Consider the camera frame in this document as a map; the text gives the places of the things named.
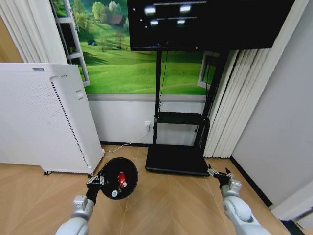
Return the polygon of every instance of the wooden floor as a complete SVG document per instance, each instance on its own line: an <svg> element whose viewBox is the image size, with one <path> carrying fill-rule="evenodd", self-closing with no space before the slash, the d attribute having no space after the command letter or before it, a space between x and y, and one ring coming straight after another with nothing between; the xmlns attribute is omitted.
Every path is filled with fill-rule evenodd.
<svg viewBox="0 0 313 235"><path fill-rule="evenodd" d="M115 150L116 146L103 146ZM139 173L135 191L123 200L97 197L89 222L91 235L235 235L224 215L219 183L212 177L150 173L145 170L147 148L123 147L111 158L132 160ZM289 234L247 184L229 159L206 159L212 167L227 167L243 183L242 198L273 235ZM70 218L72 200L86 193L86 175L52 173L38 166L0 164L0 235L52 235Z"/></svg>

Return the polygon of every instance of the vertical blind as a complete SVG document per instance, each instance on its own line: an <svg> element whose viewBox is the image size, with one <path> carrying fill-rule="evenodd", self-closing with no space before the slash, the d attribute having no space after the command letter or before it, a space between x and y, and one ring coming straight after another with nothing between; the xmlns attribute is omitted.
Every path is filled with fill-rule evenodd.
<svg viewBox="0 0 313 235"><path fill-rule="evenodd" d="M205 157L231 156L308 2L294 2L271 49L230 53L210 113Z"/></svg>
<svg viewBox="0 0 313 235"><path fill-rule="evenodd" d="M25 63L67 64L49 0L1 0L0 14Z"/></svg>

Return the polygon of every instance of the shelf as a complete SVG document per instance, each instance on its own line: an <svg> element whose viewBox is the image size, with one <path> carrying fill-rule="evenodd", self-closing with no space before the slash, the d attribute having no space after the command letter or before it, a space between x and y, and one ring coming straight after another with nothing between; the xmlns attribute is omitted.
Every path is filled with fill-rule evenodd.
<svg viewBox="0 0 313 235"><path fill-rule="evenodd" d="M155 144L148 149L146 169L159 173L209 176L197 147Z"/></svg>
<svg viewBox="0 0 313 235"><path fill-rule="evenodd" d="M159 112L158 114L158 123L199 125L202 122L202 115L196 113Z"/></svg>
<svg viewBox="0 0 313 235"><path fill-rule="evenodd" d="M75 53L72 53L70 55L67 55L67 59L75 59L75 58L79 58L79 57L82 57L82 53L80 52L75 52Z"/></svg>
<svg viewBox="0 0 313 235"><path fill-rule="evenodd" d="M61 24L69 24L69 23L73 23L73 19L72 17L59 17L59 18L55 18L55 22L56 23L61 23Z"/></svg>

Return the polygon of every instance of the white wall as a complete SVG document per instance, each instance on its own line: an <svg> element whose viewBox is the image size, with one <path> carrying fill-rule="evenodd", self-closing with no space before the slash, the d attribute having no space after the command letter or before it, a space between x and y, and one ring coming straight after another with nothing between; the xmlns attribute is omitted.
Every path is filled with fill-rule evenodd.
<svg viewBox="0 0 313 235"><path fill-rule="evenodd" d="M274 205L313 179L313 1L310 1L233 157Z"/></svg>
<svg viewBox="0 0 313 235"><path fill-rule="evenodd" d="M144 122L153 125L155 103L149 101L89 101L100 141L131 142L145 133ZM202 113L203 102L165 102L161 110ZM157 143L192 145L194 125L159 124ZM152 143L153 130L137 143Z"/></svg>

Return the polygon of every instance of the tv stand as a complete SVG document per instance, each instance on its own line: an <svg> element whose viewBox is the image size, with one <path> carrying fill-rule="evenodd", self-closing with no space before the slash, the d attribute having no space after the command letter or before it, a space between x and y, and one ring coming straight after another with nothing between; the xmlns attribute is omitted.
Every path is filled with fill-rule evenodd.
<svg viewBox="0 0 313 235"><path fill-rule="evenodd" d="M206 139L210 128L208 114L221 80L228 52L228 50L220 52L220 57L210 90L208 91L203 113L198 114L159 111L162 50L157 51L153 145L148 149L146 162L147 170L159 173L209 176L209 173L207 172L208 167L203 157ZM159 123L198 125L198 131L193 146L157 144L157 126Z"/></svg>

